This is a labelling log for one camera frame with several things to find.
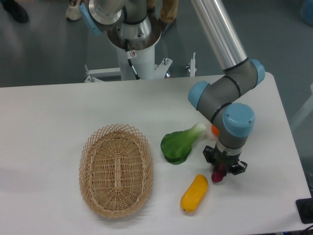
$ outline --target cable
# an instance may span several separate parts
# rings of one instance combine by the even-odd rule
[[[127,53],[127,61],[128,61],[128,64],[129,64],[129,66],[132,68],[132,70],[133,70],[133,73],[134,73],[134,75],[135,75],[135,77],[136,77],[136,80],[141,80],[141,78],[139,77],[139,75],[138,75],[138,73],[136,72],[136,70],[135,70],[135,68],[134,68],[134,66],[133,66],[133,63],[132,63],[132,60],[131,60],[131,57],[130,57],[130,55],[128,54],[128,40],[127,39],[125,39],[125,51],[126,51],[126,53]]]
[[[311,229],[311,228],[313,228],[313,225],[307,227],[305,230],[303,230],[301,233],[299,233],[299,235],[305,235],[305,233],[306,233],[309,229]]]

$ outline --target white sneaker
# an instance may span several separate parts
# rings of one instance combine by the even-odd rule
[[[68,21],[77,21],[82,17],[82,14],[80,13],[79,5],[77,4],[78,1],[80,1],[80,4],[82,4],[83,0],[70,0],[69,6],[67,8],[66,17]]]

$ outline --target green vegetable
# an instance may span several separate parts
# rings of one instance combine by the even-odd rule
[[[165,159],[175,165],[186,161],[193,143],[203,137],[205,132],[205,125],[198,122],[188,130],[166,134],[161,141],[161,150]]]

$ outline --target blue joint cap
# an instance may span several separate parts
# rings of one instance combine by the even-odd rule
[[[254,124],[253,110],[241,103],[233,103],[227,106],[223,113],[223,124],[226,130],[236,137],[247,137]]]
[[[196,110],[198,110],[198,102],[207,85],[210,83],[206,81],[197,82],[188,93],[188,100]]]
[[[88,10],[86,9],[86,6],[84,4],[81,4],[79,6],[79,8],[80,8],[80,11],[82,13],[83,19],[84,19],[85,23],[87,24],[87,26],[91,29],[91,31],[95,35],[100,35],[101,31],[98,29],[98,27],[93,22],[92,18],[89,15]]]
[[[261,65],[260,61],[256,60],[256,59],[251,59],[250,60],[254,66],[256,67],[256,70],[258,72],[258,81],[256,83],[256,85],[259,85],[265,78],[265,69],[263,67],[263,65]]]

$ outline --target black shoe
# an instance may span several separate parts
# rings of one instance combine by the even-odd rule
[[[5,1],[2,4],[3,8],[12,15],[15,21],[19,23],[26,23],[29,20],[25,9],[16,1]]]
[[[164,35],[164,33],[166,33],[176,23],[176,19],[172,23],[164,22],[161,19],[159,19],[158,22],[161,25],[162,35]]]
[[[155,11],[156,11],[156,8],[155,8],[155,7],[152,7],[152,8],[147,9],[147,13],[148,13],[148,14],[153,14],[153,13],[155,13]]]

